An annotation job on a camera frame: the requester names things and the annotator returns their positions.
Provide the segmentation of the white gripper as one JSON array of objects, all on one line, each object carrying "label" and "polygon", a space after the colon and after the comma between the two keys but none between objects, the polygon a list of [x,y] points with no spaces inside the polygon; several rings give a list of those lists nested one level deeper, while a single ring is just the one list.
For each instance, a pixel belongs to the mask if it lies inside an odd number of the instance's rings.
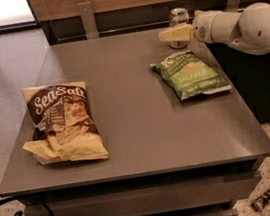
[{"label": "white gripper", "polygon": [[189,24],[181,25],[180,27],[166,28],[158,34],[159,40],[167,41],[188,41],[195,37],[199,42],[215,43],[221,42],[222,37],[219,34],[214,34],[213,27],[217,17],[222,14],[222,11],[201,11],[196,10],[192,21],[192,26]]}]

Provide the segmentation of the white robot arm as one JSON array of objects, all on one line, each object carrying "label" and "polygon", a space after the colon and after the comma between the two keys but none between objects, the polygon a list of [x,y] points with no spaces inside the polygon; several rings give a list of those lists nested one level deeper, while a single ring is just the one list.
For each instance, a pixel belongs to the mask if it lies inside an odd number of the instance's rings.
[{"label": "white robot arm", "polygon": [[254,3],[243,12],[195,11],[192,24],[166,28],[158,34],[163,42],[195,38],[204,43],[223,43],[252,55],[270,53],[270,5]]}]

